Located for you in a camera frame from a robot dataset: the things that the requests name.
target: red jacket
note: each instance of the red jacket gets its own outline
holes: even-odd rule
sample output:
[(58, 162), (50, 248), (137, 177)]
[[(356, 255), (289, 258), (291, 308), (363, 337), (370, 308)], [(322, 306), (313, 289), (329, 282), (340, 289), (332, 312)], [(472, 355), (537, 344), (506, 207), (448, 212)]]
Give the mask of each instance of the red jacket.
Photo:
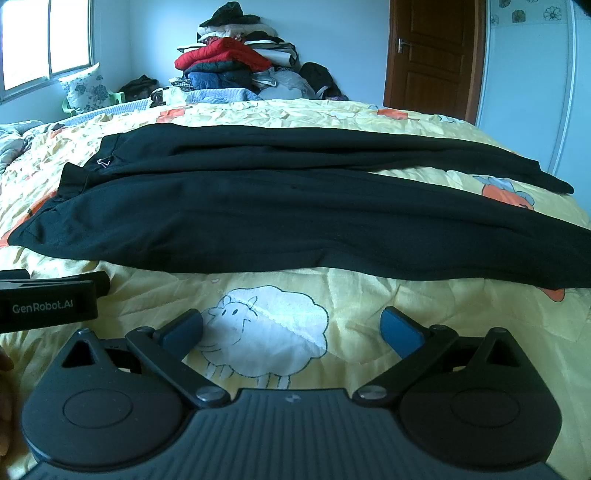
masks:
[(259, 55), (252, 48), (230, 37), (220, 38), (211, 42), (207, 47), (183, 53), (174, 62), (174, 67), (177, 70), (187, 70), (196, 63), (227, 60), (241, 61), (248, 65), (253, 72), (263, 72), (271, 68), (269, 60)]

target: window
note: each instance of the window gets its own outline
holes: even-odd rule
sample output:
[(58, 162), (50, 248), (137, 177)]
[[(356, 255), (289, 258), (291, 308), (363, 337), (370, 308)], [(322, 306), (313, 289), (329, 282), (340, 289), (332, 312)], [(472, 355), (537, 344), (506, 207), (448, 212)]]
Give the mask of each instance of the window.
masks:
[(90, 66), (92, 0), (7, 0), (0, 22), (4, 99)]

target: door handle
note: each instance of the door handle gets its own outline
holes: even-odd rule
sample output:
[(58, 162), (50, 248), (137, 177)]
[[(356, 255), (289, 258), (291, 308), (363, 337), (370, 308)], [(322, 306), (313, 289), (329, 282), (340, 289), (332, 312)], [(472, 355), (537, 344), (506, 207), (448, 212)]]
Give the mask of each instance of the door handle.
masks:
[(403, 48), (404, 48), (405, 45), (407, 47), (414, 47), (415, 44), (414, 43), (407, 42), (407, 41), (404, 41), (402, 38), (399, 38), (398, 39), (398, 53), (402, 53)]

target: screw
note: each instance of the screw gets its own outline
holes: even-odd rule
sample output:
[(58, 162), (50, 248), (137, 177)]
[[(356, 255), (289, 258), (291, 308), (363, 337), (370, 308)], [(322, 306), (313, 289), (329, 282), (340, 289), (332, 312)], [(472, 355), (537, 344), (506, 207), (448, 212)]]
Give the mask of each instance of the screw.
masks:
[(388, 395), (388, 391), (380, 385), (365, 385), (357, 390), (357, 395), (364, 400), (383, 400)]
[(209, 387), (201, 387), (195, 392), (195, 396), (204, 403), (214, 403), (223, 400), (226, 396), (226, 391), (215, 385)]

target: sheep cartoon print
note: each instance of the sheep cartoon print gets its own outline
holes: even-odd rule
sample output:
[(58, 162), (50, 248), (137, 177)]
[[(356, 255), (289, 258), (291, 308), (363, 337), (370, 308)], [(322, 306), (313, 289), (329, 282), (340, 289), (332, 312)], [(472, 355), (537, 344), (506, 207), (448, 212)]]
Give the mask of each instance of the sheep cartoon print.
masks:
[(326, 353), (328, 314), (303, 293), (238, 288), (203, 312), (203, 322), (197, 348), (208, 361), (208, 378), (222, 366), (220, 380), (236, 373), (266, 388), (276, 375), (278, 388), (286, 389), (290, 375)]

